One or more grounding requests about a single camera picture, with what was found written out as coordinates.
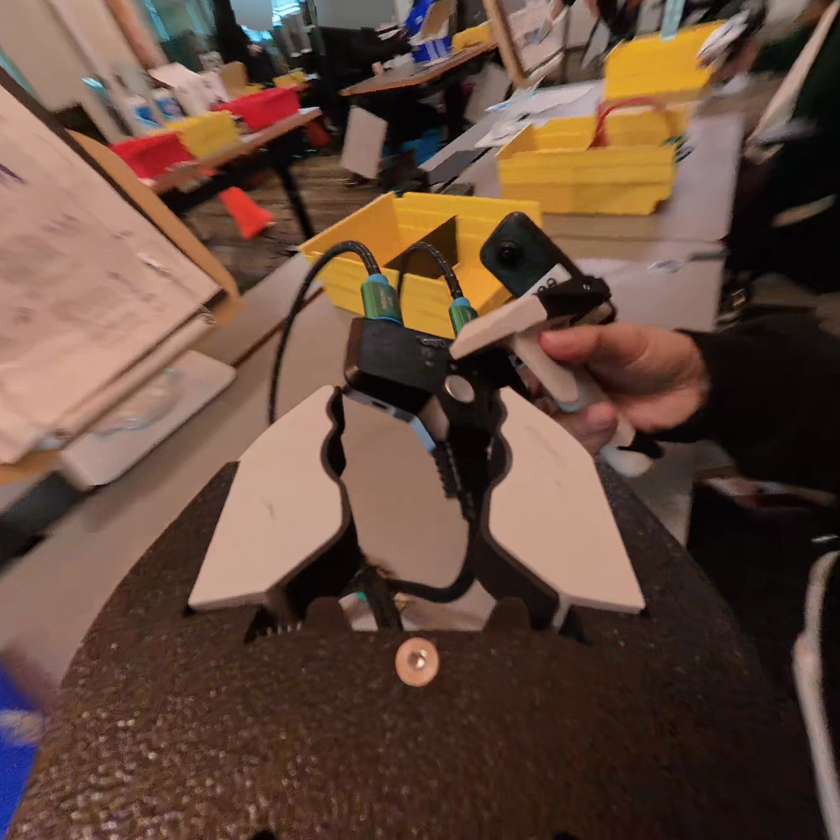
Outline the grey desk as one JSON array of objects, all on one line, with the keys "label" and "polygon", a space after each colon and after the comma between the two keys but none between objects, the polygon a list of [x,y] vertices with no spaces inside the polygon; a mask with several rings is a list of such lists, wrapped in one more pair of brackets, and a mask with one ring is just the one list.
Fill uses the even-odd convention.
[{"label": "grey desk", "polygon": [[[605,270],[618,311],[631,322],[711,329],[721,262],[693,260],[719,243],[583,239],[545,223],[574,259],[616,259],[626,273]],[[218,361],[235,350],[233,383],[200,413],[109,486],[80,499],[22,558],[2,568],[1,641],[4,661],[43,672],[57,686],[81,639],[140,556],[226,463],[237,461],[266,428],[266,403],[278,337],[256,339],[268,318],[277,323],[307,270],[296,257],[245,296],[245,311],[201,347]],[[280,376],[279,413],[323,385],[343,381],[343,348],[351,314],[325,295],[311,299],[293,325]],[[466,524],[447,500],[433,459],[409,427],[349,402],[343,436],[344,480],[365,552],[410,581],[452,581],[466,549]],[[671,448],[655,468],[631,482],[668,530],[685,544],[694,471],[691,447]]]}]

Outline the white tray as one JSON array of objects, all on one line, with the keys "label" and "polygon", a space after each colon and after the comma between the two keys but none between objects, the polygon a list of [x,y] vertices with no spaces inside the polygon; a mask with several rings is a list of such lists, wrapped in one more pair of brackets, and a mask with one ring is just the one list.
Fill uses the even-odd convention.
[{"label": "white tray", "polygon": [[236,374],[231,365],[185,352],[64,449],[59,472],[81,490],[113,483],[220,396]]}]

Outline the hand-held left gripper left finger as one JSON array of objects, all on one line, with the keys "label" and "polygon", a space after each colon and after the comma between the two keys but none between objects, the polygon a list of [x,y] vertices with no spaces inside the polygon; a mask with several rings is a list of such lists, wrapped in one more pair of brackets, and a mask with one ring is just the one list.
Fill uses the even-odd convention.
[{"label": "hand-held left gripper left finger", "polygon": [[187,604],[305,613],[337,598],[363,554],[342,473],[343,394],[325,385],[241,456]]}]

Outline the person's right forearm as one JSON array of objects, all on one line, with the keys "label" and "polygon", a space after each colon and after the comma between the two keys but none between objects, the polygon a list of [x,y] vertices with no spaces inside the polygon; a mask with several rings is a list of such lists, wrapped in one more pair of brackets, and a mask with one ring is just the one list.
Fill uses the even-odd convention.
[{"label": "person's right forearm", "polygon": [[689,336],[705,363],[709,391],[690,419],[661,438],[711,441],[749,478],[837,497],[838,337],[805,314]]}]

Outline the black hdmi switch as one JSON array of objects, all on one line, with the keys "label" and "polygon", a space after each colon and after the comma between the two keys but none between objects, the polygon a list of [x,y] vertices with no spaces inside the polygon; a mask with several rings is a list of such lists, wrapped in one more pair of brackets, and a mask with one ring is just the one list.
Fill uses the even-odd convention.
[{"label": "black hdmi switch", "polygon": [[500,394],[509,387],[523,396],[524,386],[506,351],[484,350],[455,360],[451,343],[385,320],[351,323],[343,393],[413,427],[436,464],[446,498],[457,500],[469,529],[453,583],[433,587],[385,578],[384,585],[390,597],[448,604],[479,583],[497,602],[520,602],[528,626],[537,628],[539,590],[491,544],[482,521],[492,482],[501,477],[507,458]]}]

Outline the wooden table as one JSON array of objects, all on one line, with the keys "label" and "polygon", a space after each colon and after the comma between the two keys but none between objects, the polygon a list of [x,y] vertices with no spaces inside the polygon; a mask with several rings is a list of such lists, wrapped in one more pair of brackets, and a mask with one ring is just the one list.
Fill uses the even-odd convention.
[{"label": "wooden table", "polygon": [[280,180],[291,211],[308,241],[316,235],[298,184],[291,172],[295,138],[322,117],[319,108],[302,108],[199,161],[183,163],[146,185],[176,216],[183,218],[197,207],[231,187],[244,188],[245,181],[261,172],[273,172]]}]

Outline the yellow divided plastic bin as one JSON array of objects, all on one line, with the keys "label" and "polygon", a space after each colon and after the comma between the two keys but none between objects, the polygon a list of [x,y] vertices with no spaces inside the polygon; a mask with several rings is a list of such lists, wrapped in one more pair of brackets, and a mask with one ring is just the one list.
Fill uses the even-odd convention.
[{"label": "yellow divided plastic bin", "polygon": [[[360,242],[396,287],[403,251],[417,241],[428,242],[446,257],[472,308],[483,316],[506,303],[511,294],[483,267],[480,250],[503,218],[514,212],[543,226],[541,206],[531,201],[389,192],[310,238],[299,251],[312,264],[340,242]],[[402,286],[405,325],[451,340],[455,337],[448,315],[451,302],[443,276],[433,274],[431,259],[411,255]]]}]

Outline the person's dark pants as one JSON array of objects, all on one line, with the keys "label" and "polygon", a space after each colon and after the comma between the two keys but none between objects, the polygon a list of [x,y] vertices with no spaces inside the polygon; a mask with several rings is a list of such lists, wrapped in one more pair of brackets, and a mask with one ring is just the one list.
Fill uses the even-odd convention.
[{"label": "person's dark pants", "polygon": [[806,766],[827,838],[838,838],[838,499],[728,495],[695,486],[689,553],[754,643],[762,670],[804,728]]}]

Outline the person's right hand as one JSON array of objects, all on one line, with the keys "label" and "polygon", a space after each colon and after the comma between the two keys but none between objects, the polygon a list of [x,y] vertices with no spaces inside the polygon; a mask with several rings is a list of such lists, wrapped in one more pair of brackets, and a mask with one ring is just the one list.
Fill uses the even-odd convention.
[{"label": "person's right hand", "polygon": [[543,332],[542,350],[555,361],[583,368],[606,401],[557,420],[591,455],[613,438],[618,417],[637,431],[667,432],[692,418],[710,390],[706,363],[682,332],[625,322]]}]

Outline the loose white papers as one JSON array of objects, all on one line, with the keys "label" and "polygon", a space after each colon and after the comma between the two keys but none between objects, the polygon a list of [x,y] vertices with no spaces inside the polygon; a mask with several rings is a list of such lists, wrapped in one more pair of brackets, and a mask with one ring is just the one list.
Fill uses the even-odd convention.
[{"label": "loose white papers", "polygon": [[587,81],[558,87],[534,88],[490,106],[493,118],[473,143],[478,149],[497,149],[528,126],[542,127],[553,119],[591,116],[601,103],[604,82]]}]

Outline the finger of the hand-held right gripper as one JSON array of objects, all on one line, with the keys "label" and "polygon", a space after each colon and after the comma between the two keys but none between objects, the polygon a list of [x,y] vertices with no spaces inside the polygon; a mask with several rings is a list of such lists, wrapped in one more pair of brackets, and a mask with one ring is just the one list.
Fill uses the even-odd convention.
[{"label": "finger of the hand-held right gripper", "polygon": [[535,329],[549,320],[546,307],[537,296],[526,296],[468,322],[449,346],[454,361],[482,352]]}]

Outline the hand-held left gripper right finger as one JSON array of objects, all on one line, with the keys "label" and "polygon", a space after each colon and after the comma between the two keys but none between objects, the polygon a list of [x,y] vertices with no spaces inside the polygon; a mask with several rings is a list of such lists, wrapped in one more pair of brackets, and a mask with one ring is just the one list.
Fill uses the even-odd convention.
[{"label": "hand-held left gripper right finger", "polygon": [[511,388],[499,391],[497,404],[477,582],[497,602],[519,599],[532,627],[560,627],[573,606],[643,613],[644,594],[593,458]]}]

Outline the red plastic bin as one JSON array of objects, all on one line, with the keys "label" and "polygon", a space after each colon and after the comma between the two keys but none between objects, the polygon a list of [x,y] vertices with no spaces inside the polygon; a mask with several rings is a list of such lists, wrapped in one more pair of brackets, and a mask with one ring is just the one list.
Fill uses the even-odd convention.
[{"label": "red plastic bin", "polygon": [[211,106],[212,112],[229,112],[252,132],[267,129],[301,109],[298,86],[273,87],[238,96]]},{"label": "red plastic bin", "polygon": [[163,176],[196,162],[181,137],[174,132],[153,133],[108,145],[141,180]]}]

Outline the blue plastic bin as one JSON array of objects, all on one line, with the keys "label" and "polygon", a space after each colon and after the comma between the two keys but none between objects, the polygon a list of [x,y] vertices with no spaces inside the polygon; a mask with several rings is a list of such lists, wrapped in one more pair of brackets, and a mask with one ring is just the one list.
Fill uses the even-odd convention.
[{"label": "blue plastic bin", "polygon": [[43,738],[53,686],[23,652],[1,652],[1,838],[21,802]]}]

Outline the wooden board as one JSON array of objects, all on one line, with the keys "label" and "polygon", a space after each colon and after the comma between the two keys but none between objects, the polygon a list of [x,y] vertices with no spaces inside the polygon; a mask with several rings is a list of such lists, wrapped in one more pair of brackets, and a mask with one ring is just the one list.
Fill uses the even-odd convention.
[{"label": "wooden board", "polygon": [[60,129],[59,137],[139,213],[144,215],[173,246],[207,274],[221,289],[207,307],[218,322],[229,321],[239,311],[235,280],[197,236],[110,148],[84,134]]}]

